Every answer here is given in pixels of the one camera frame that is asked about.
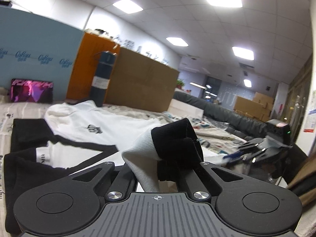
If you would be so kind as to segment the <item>white and black hoodie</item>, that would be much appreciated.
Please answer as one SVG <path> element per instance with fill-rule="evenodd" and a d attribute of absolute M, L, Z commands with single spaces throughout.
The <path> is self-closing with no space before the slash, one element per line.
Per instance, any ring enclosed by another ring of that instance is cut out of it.
<path fill-rule="evenodd" d="M 122 163 L 121 152 L 147 130 L 177 121 L 169 112 L 150 112 L 125 106 L 101 108 L 92 101 L 77 105 L 35 103 L 1 105 L 1 164 L 4 234 L 18 234 L 13 203 L 35 179 L 46 180 L 102 152 Z"/>

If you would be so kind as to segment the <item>dark grey sofa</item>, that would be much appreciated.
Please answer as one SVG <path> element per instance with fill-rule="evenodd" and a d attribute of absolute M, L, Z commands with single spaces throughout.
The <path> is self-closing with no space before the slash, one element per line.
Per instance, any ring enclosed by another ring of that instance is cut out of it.
<path fill-rule="evenodd" d="M 266 123 L 240 115 L 188 93 L 175 91 L 173 99 L 202 109 L 207 119 L 228 123 L 226 131 L 244 140 L 264 138 L 267 134 Z"/>

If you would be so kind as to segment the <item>patterned beige bed sheet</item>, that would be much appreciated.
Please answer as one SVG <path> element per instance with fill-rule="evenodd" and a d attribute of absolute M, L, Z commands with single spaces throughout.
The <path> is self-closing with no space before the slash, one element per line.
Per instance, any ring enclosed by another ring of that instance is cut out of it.
<path fill-rule="evenodd" d="M 122 163 L 116 163 L 102 152 L 76 166 L 55 171 L 46 180 L 35 179 L 35 184 L 24 187 L 16 199 L 29 189 L 66 177 L 75 172 L 112 161 L 127 164 L 146 192 L 166 192 L 167 181 L 173 181 L 177 172 L 206 159 L 219 162 L 231 154 L 242 140 L 223 129 L 200 119 L 178 118 L 177 121 L 154 127 L 140 135 L 134 144 L 121 152 Z"/>

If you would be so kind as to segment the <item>stacked brown cartons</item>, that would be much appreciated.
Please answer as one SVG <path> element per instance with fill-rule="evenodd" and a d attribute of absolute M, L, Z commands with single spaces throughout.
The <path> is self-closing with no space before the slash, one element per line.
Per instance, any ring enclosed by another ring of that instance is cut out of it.
<path fill-rule="evenodd" d="M 256 92 L 253 100 L 237 96 L 233 110 L 240 115 L 267 122 L 270 119 L 273 105 L 274 98 Z"/>

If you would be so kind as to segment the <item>brown cardboard box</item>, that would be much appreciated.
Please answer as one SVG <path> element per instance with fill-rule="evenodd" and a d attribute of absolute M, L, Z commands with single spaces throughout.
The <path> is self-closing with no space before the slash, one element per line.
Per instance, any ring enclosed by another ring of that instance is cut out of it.
<path fill-rule="evenodd" d="M 121 48 L 114 64 L 105 103 L 164 112 L 175 92 L 179 72 L 168 65 Z"/>

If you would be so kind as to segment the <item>dark blue thermos bottle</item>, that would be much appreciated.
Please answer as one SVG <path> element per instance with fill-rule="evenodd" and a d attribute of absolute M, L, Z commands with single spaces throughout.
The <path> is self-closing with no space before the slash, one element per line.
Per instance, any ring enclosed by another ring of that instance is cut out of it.
<path fill-rule="evenodd" d="M 110 51 L 103 51 L 100 53 L 100 58 L 89 93 L 89 98 L 94 101 L 97 107 L 103 105 L 115 60 L 116 55 Z"/>

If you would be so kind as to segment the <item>orange cardboard panel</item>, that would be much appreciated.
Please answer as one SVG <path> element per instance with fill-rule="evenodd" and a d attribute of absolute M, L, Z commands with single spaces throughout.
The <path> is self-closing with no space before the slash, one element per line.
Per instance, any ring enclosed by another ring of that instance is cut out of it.
<path fill-rule="evenodd" d="M 98 67 L 101 53 L 104 51 L 118 54 L 120 45 L 94 34 L 84 34 L 73 65 L 66 94 L 67 99 L 80 100 L 89 96 L 92 80 Z"/>

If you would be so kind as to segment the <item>light blue foam board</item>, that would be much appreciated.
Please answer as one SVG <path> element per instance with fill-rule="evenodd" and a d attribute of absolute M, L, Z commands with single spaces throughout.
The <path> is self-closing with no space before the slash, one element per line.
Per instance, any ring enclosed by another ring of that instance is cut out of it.
<path fill-rule="evenodd" d="M 83 31 L 36 14 L 1 7 L 1 86 L 12 79 L 49 81 L 66 97 Z"/>

